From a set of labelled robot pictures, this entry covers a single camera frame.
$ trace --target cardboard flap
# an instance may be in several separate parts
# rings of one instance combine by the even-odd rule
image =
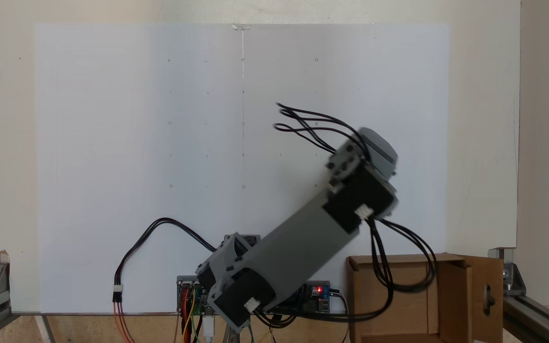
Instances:
[[[475,256],[462,258],[466,259],[472,269],[473,339],[486,343],[502,343],[503,259]],[[492,300],[495,303],[488,307]]]
[[[436,254],[436,259],[438,262],[444,261],[463,261],[462,257],[457,255],[449,254],[443,252],[441,254]],[[427,258],[423,254],[412,254],[412,255],[388,255],[387,261],[389,263],[417,263],[417,262],[427,262]],[[353,271],[359,271],[361,269],[372,269],[372,256],[363,255],[363,256],[349,256],[348,257],[349,265]]]
[[[470,343],[471,267],[457,267],[450,262],[438,263],[438,306],[440,339],[446,343]]]

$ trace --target red wire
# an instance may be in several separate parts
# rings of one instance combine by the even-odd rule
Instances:
[[[122,303],[118,303],[118,312],[120,312],[120,318],[122,319],[122,328],[124,328],[126,335],[128,333],[128,336],[126,336],[129,341],[132,343],[135,343],[135,340],[131,336],[131,332],[128,330],[128,326],[126,325],[126,320],[124,319],[124,311],[122,311]]]
[[[187,297],[188,297],[188,290],[185,289],[183,290],[182,292],[182,296],[181,296],[181,313],[183,315],[183,321],[182,321],[182,326],[183,326],[183,322],[187,321],[187,314],[186,314],[186,304],[187,304]],[[187,335],[185,333],[183,333],[183,343],[187,343]]]
[[[122,329],[120,329],[120,326],[118,325],[118,316],[116,314],[116,303],[113,303],[113,320],[116,322],[116,327],[118,328],[118,332],[120,332],[120,336],[124,338],[124,341],[126,343],[130,343],[128,339],[124,336],[124,333],[122,332]]]

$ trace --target vertical line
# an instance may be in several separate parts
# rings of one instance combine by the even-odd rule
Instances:
[[[242,206],[241,206],[241,220],[242,220],[242,223],[241,223],[241,226],[242,228],[244,228],[244,190],[245,190],[245,186],[244,186],[244,30],[241,30],[241,33],[240,33],[240,37],[241,37],[241,67],[242,67],[242,80],[241,80],[241,90],[242,90],[242,94],[241,94],[241,101],[242,101],[242,104],[241,104],[241,113],[242,113],[242,116],[243,116],[243,122],[242,122],[242,126],[243,126],[243,160],[242,160],[242,167],[241,167],[241,178],[242,178],[242,182],[243,182],[243,185],[242,185]]]

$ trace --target circuit board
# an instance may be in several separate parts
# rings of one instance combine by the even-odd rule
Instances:
[[[185,291],[189,291],[185,298],[187,302],[186,308],[192,308],[192,302],[194,302],[192,315],[201,315],[204,313],[209,293],[198,283],[196,276],[177,276],[177,311],[180,311],[182,308]],[[196,294],[196,300],[193,299],[192,294]]]
[[[329,282],[306,282],[287,300],[281,302],[279,307],[298,308],[301,306],[302,310],[306,312],[329,313],[329,289]],[[208,297],[209,292],[198,283],[196,276],[177,276],[177,311],[183,307],[183,298],[185,298],[185,308],[191,309],[193,302],[192,314],[201,315],[207,306]]]

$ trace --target white connector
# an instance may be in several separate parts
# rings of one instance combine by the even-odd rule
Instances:
[[[211,343],[215,336],[215,315],[203,316],[203,336],[205,343]]]

